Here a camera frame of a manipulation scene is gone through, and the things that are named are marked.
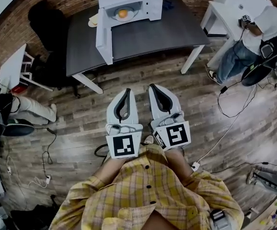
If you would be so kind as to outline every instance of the yellow plaid shirt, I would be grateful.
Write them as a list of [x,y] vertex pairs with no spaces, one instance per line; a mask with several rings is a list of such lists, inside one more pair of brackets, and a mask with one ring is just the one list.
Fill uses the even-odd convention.
[[139,230],[156,210],[178,229],[209,230],[213,209],[224,210],[241,228],[244,215],[222,180],[194,172],[181,182],[159,146],[147,145],[112,184],[92,176],[74,185],[50,229],[73,229],[81,221],[83,230]]

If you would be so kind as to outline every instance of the sneaker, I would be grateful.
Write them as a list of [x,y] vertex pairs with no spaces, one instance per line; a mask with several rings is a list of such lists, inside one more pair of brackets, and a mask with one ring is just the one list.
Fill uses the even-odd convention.
[[252,184],[252,182],[255,182],[255,178],[253,178],[253,173],[256,171],[256,168],[252,168],[250,173],[248,173],[246,182],[247,184]]
[[148,136],[145,140],[144,140],[144,144],[153,144],[154,143],[154,138],[153,136]]
[[222,83],[219,83],[216,78],[216,73],[212,70],[207,71],[207,75],[210,79],[212,79],[214,82],[216,82],[218,85],[222,85]]
[[51,122],[55,122],[56,121],[56,112],[57,112],[57,108],[56,108],[56,105],[55,104],[51,104],[50,105],[50,108],[51,110],[54,112],[55,114],[55,119],[54,120],[51,120]]

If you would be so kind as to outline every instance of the person sitting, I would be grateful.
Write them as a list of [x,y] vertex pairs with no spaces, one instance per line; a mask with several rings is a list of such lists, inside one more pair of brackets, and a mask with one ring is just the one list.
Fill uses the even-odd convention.
[[244,214],[223,181],[193,172],[182,148],[163,152],[153,141],[74,185],[49,229],[239,230]]
[[11,93],[0,94],[0,113],[4,123],[8,118],[20,118],[35,125],[46,125],[56,121],[56,105],[50,107],[24,96]]
[[270,0],[273,6],[266,6],[254,20],[255,24],[242,21],[244,35],[240,42],[228,49],[223,55],[217,72],[208,70],[210,79],[222,83],[243,72],[260,56],[261,40],[267,41],[277,36],[277,0]]

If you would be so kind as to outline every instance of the hand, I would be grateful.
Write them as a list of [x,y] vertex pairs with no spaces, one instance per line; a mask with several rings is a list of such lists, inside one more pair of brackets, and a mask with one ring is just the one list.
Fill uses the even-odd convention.
[[247,26],[248,22],[245,22],[245,21],[241,21],[241,26],[242,28],[244,29],[246,26]]

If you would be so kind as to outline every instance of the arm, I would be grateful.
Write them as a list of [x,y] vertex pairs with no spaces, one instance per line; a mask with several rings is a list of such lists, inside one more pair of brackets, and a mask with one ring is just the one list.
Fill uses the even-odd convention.
[[82,218],[88,198],[101,188],[112,183],[125,159],[108,159],[92,177],[75,184],[67,195],[58,213],[53,219],[50,229],[72,229]]
[[243,26],[243,28],[248,29],[255,36],[260,36],[261,34],[263,34],[262,31],[259,29],[259,27],[257,25],[253,25],[253,24],[250,24],[250,23],[243,22],[242,26]]
[[169,168],[174,171],[185,188],[203,197],[211,209],[224,210],[232,229],[240,229],[244,214],[221,179],[208,172],[193,172],[183,154],[177,149],[168,150],[165,155]]
[[223,210],[232,229],[241,228],[244,214],[221,179],[206,171],[195,172],[183,181],[183,185],[203,197],[211,210]]

